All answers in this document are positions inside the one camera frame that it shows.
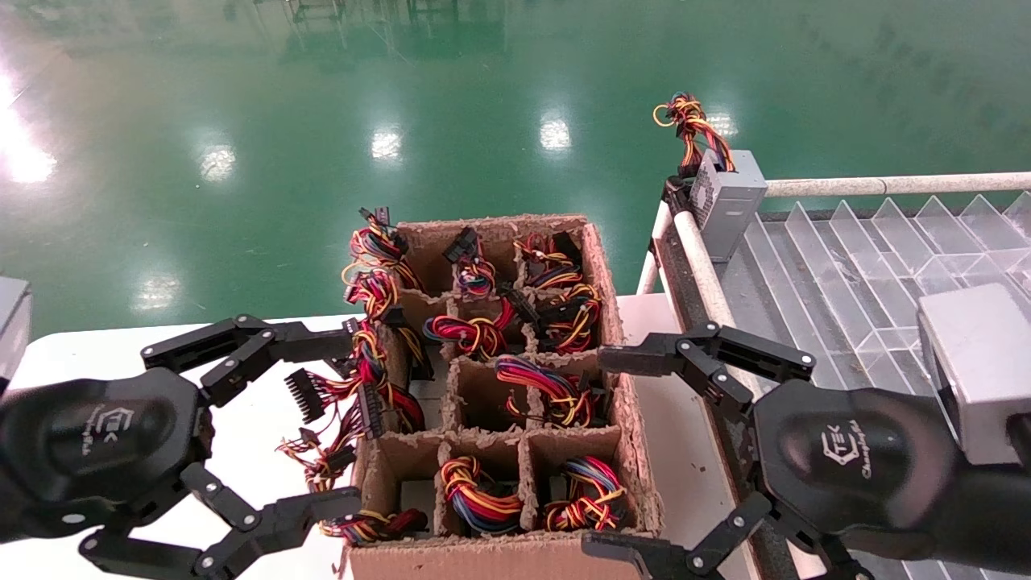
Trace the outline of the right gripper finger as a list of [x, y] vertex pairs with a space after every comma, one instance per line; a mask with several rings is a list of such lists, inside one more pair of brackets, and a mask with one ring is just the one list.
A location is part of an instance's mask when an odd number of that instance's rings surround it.
[[633, 564], [644, 579], [721, 579], [719, 566], [762, 522], [824, 562], [824, 579], [872, 579], [850, 549], [874, 551], [872, 491], [754, 491], [691, 549], [654, 537], [589, 531], [589, 557]]

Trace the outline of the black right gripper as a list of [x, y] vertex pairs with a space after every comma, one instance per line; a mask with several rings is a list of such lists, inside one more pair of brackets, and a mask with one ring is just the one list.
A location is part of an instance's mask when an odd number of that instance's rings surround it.
[[[972, 465], [936, 400], [874, 388], [822, 389], [814, 356], [731, 326], [648, 333], [600, 346], [599, 366], [676, 375], [733, 420], [754, 418], [763, 484], [810, 542], [892, 559], [938, 559], [1028, 575], [1029, 476]], [[730, 368], [781, 384], [758, 400]]]

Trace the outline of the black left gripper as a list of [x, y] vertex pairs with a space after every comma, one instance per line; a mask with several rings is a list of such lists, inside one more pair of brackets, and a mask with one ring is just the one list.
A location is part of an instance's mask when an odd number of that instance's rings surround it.
[[[361, 509], [361, 491], [282, 498], [255, 510], [200, 465], [211, 455], [210, 405], [225, 405], [279, 361], [350, 352], [345, 329], [312, 331], [239, 315], [145, 346], [149, 371], [70, 379], [3, 394], [1, 536], [70, 537], [92, 526], [80, 555], [103, 572], [144, 579], [237, 579], [261, 557], [296, 549], [322, 521]], [[201, 378], [185, 371], [221, 361]], [[201, 550], [130, 536], [188, 491], [229, 525]]]

